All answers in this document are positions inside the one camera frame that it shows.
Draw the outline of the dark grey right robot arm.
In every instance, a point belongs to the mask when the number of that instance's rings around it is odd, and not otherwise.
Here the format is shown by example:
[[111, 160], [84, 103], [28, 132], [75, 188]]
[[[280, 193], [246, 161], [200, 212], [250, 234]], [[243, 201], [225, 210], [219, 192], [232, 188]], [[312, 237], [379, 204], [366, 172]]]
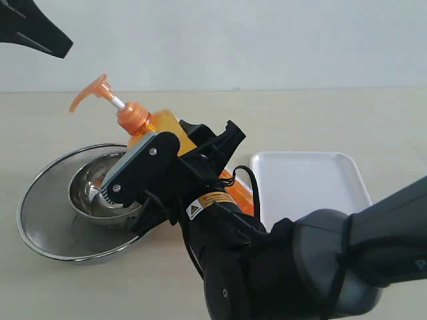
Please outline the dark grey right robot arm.
[[369, 312], [383, 288], [426, 278], [426, 180], [347, 215], [319, 209], [267, 230], [222, 178], [244, 133], [183, 124], [195, 148], [149, 133], [126, 158], [125, 204], [139, 201], [181, 228], [212, 319], [336, 319]]

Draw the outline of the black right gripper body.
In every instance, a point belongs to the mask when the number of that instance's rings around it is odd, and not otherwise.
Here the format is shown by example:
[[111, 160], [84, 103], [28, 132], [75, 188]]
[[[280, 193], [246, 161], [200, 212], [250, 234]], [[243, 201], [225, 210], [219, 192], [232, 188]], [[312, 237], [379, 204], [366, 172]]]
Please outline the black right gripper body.
[[177, 154], [177, 159], [137, 198], [141, 214], [129, 229], [143, 235], [166, 220], [176, 224], [181, 216], [180, 203], [190, 205], [208, 193], [221, 193], [219, 203], [241, 211], [237, 200], [225, 190], [229, 181], [220, 173], [245, 137], [235, 123], [228, 121], [225, 131], [216, 138]]

